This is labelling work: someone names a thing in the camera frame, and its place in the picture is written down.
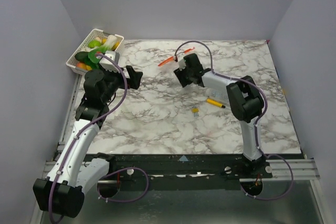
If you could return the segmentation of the clear zip bag orange zipper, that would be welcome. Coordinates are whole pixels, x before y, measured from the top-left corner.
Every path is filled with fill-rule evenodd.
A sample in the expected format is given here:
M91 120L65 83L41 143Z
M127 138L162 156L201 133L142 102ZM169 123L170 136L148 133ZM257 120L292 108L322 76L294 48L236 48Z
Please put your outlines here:
M186 55L190 54L191 52L194 52L194 50L195 50L195 47L189 48L189 49L187 49L185 51L182 51L182 52L179 52L179 53L176 54L176 56L171 56L168 59L165 59L164 61L162 61L161 63L159 63L158 67L161 67L161 66L163 66L163 65L165 65L165 64L167 64L169 62L178 62L178 58L179 57L186 56Z

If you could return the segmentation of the orange peach toy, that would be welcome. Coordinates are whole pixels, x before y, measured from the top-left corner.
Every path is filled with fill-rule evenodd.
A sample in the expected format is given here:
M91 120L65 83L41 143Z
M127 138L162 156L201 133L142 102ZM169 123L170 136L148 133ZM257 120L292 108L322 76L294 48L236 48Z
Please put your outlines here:
M83 62L79 62L76 64L76 67L82 70L87 70L87 65Z

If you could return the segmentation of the dark green cucumber toy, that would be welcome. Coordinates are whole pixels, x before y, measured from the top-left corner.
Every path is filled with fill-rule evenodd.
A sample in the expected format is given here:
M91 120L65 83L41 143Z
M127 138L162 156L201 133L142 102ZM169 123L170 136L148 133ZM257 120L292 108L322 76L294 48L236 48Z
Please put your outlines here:
M78 62L85 62L87 58L88 58L88 52L86 51L80 51L75 54L75 59Z

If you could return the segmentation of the white perforated plastic basket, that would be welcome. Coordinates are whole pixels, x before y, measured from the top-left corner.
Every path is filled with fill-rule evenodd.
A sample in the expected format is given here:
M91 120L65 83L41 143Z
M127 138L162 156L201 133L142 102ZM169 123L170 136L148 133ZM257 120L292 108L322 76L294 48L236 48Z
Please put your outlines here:
M71 55L71 57L66 61L66 66L69 67L74 73L79 74L79 75L85 75L88 70L78 68L77 61L75 59L75 54L81 51L85 51L88 48L89 42L94 40L95 38L99 37L101 39L108 38L110 34L101 30L101 29L93 29L83 40L83 42L79 45L79 47L75 50L75 52ZM114 36L117 37L117 42L119 42L119 45L116 48L116 52L122 56L123 51L124 51L124 37L118 34L114 34Z

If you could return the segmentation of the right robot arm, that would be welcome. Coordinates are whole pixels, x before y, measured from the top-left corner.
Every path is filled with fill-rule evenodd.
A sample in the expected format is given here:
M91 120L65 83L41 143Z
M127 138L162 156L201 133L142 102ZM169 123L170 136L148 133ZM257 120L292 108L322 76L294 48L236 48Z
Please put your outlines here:
M188 54L174 70L182 87L196 84L204 88L224 91L233 116L239 121L243 138L243 156L248 161L241 165L242 173L249 178L260 172L258 161L264 155L260 147L259 121L264 115L265 98L250 76L243 78L227 77L203 68L197 54Z

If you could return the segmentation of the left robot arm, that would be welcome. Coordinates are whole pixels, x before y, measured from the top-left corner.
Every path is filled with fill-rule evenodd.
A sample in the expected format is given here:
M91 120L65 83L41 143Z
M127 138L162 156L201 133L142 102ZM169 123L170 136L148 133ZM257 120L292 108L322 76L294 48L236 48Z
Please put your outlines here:
M85 93L76 110L69 140L46 178L35 180L33 185L40 210L74 218L82 209L86 193L98 180L116 175L114 157L107 154L97 155L85 168L81 166L107 115L115 111L109 108L109 102L116 91L137 90L140 86L143 72L132 66L126 66L125 70L127 77L120 67L116 71L99 67L85 74Z

